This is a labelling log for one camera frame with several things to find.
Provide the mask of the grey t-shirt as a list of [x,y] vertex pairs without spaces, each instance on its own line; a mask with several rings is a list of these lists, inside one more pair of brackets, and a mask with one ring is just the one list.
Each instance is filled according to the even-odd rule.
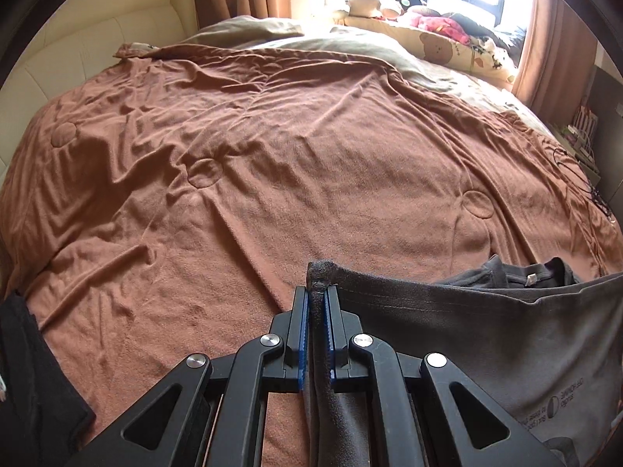
[[622,278],[581,281],[562,261],[492,257],[435,284],[366,275],[321,260],[311,294],[304,391],[315,466],[365,466],[365,400],[328,382],[323,295],[335,287],[363,330],[415,357],[445,354],[569,466],[598,458],[621,421]]

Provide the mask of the brown bed blanket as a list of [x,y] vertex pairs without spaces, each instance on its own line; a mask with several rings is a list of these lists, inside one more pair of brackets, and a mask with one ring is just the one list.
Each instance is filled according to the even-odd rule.
[[55,97],[7,170],[1,239],[93,433],[186,354],[264,333],[321,260],[622,278],[621,229],[554,138],[382,60],[290,49],[166,47]]

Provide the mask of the white bedside table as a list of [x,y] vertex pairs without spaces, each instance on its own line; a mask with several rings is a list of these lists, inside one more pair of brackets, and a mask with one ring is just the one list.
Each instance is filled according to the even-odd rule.
[[592,149],[581,131],[573,125],[549,125],[549,130],[566,152],[579,163],[590,183],[596,187],[601,180],[601,174]]

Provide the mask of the beige green bed sheet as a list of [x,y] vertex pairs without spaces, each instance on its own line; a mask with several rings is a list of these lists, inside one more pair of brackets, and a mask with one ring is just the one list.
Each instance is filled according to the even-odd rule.
[[368,56],[393,65],[418,86],[454,95],[470,104],[497,112],[519,107],[512,89],[419,59],[386,35],[332,21],[238,16],[201,28],[186,41],[224,49],[298,49]]

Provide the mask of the bear print pillow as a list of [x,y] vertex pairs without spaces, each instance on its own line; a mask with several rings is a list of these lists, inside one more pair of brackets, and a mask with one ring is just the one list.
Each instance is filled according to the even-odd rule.
[[462,44],[444,35],[392,21],[341,14],[334,21],[335,24],[386,35],[419,59],[470,74],[499,88],[511,90],[517,76],[517,68],[507,51],[491,38],[471,37],[469,44]]

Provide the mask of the brown curtain right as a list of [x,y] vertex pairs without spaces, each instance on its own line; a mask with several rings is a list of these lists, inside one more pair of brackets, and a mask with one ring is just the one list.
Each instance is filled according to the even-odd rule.
[[566,125],[582,101],[597,46],[563,0],[533,0],[513,95],[540,120]]

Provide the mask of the red pink plush toy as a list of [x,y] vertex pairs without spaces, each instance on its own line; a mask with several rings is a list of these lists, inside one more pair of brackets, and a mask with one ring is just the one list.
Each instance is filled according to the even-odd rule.
[[403,15],[405,22],[413,28],[445,36],[464,46],[470,46],[471,38],[465,30],[452,18],[425,15],[415,11],[406,11]]

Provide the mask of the cream padded headboard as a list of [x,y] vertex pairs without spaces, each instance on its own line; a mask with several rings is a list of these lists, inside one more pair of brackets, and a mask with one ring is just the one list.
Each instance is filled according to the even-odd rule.
[[199,24],[195,0],[67,0],[28,44],[1,88],[1,170],[34,114],[116,62],[126,42],[170,46]]

